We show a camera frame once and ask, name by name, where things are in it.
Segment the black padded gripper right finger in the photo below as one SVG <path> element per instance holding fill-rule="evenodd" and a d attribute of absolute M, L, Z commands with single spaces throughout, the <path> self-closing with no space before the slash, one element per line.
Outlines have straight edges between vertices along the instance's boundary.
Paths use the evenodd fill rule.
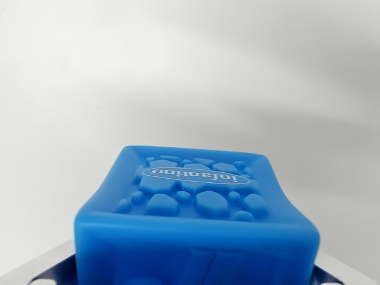
<path fill-rule="evenodd" d="M 377 284 L 328 254 L 317 254 L 310 284 Z"/>

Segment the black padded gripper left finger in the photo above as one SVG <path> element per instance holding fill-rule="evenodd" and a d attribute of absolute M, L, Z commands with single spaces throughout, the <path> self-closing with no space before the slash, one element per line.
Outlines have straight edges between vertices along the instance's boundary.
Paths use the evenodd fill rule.
<path fill-rule="evenodd" d="M 74 241 L 68 240 L 32 261 L 29 284 L 75 284 Z"/>

